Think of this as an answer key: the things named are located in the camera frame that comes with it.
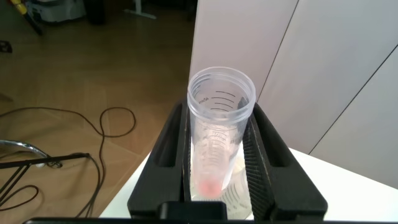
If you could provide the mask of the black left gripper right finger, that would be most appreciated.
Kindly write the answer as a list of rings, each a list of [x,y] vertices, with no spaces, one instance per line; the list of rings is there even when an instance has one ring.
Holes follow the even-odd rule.
[[[257,104],[244,131],[243,151],[255,221],[323,221],[325,198]]]

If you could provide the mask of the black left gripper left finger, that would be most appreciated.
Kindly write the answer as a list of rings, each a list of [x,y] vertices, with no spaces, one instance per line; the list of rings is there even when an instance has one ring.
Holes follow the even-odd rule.
[[[184,200],[189,148],[189,112],[181,100],[171,110],[127,201],[131,217],[152,218],[164,202]]]

